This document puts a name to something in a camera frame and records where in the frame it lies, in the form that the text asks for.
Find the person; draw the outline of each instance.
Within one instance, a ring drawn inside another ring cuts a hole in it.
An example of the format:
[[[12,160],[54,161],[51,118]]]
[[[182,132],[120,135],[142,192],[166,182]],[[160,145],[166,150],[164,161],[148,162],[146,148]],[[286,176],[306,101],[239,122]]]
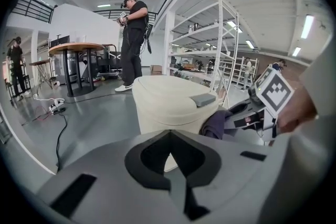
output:
[[[24,97],[30,96],[30,93],[26,91],[25,80],[23,78],[23,73],[21,69],[21,62],[24,63],[24,60],[22,57],[22,49],[20,47],[20,44],[21,44],[21,38],[20,37],[15,38],[13,47],[9,48],[7,52],[7,63],[11,65],[10,70],[12,72],[12,84],[14,87],[14,92],[17,101],[20,101],[23,98],[23,96]],[[20,83],[22,93],[19,93],[17,87],[17,81],[19,81]]]
[[[243,69],[245,69],[245,73],[244,73],[244,86],[241,88],[242,91],[246,90],[247,87],[247,81],[248,78],[250,77],[251,74],[251,69],[252,69],[252,63],[251,63],[251,59],[246,57],[246,67],[244,67]]]
[[[272,68],[279,71],[281,73],[281,70],[284,69],[284,66],[286,66],[286,61],[283,59],[280,59],[279,61],[273,63]]]
[[[124,7],[130,10],[129,16],[118,19],[120,25],[124,25],[121,47],[121,68],[124,84],[116,88],[116,92],[131,90],[135,78],[142,76],[140,49],[148,22],[147,6],[142,1],[124,0]]]
[[[301,123],[336,115],[336,38],[300,76],[297,89],[278,116],[281,133],[290,133]]]

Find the monitor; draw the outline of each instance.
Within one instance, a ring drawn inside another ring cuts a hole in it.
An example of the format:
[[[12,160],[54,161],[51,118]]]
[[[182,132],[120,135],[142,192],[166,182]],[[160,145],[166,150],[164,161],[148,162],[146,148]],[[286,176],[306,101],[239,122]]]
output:
[[[70,42],[70,36],[60,37],[50,42],[49,48]]]

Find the hand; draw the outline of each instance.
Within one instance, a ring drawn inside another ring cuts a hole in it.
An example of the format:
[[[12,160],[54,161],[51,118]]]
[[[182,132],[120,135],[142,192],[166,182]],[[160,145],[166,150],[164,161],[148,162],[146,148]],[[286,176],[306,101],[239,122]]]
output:
[[[305,121],[310,121],[317,115],[316,108],[305,87],[297,89],[289,102],[281,110],[278,117],[278,127],[281,133],[289,133]]]

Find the desk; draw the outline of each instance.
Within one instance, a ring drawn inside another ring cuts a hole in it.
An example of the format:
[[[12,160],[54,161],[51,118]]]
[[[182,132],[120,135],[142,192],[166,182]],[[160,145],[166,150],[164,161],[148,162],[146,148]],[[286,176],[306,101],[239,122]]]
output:
[[[68,88],[68,96],[69,97],[76,97],[80,95],[87,94],[95,90],[93,85],[93,78],[92,78],[92,70],[91,70],[91,52],[103,50],[104,47],[100,44],[94,43],[86,43],[86,42],[73,42],[73,43],[66,43],[61,44],[58,46],[54,46],[49,49],[49,54],[63,54],[63,62],[64,62],[64,73],[65,79]],[[88,71],[89,71],[89,83],[90,87],[83,87],[81,80],[80,80],[80,71],[79,71],[79,53],[86,50],[88,54]],[[77,83],[78,88],[73,90],[71,87],[69,70],[68,70],[68,51],[73,51],[75,53],[75,60],[76,60],[76,73],[77,73]]]
[[[50,81],[50,76],[48,72],[47,64],[50,63],[50,60],[42,60],[38,62],[32,62],[29,65],[32,67],[37,67],[37,79],[35,78],[35,87],[36,93],[38,94],[38,89],[41,88],[42,81],[44,80],[49,87],[53,88]]]

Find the white sneaker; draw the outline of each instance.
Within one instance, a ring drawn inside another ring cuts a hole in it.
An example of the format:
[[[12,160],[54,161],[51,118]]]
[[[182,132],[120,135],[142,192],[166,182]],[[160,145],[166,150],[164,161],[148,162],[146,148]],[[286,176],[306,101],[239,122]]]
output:
[[[23,94],[22,94],[23,97],[30,97],[31,96],[31,93],[29,91],[25,91]]]
[[[124,92],[124,91],[128,91],[128,90],[132,90],[132,88],[133,88],[133,84],[129,85],[129,86],[122,85],[122,86],[116,88],[115,92]]]

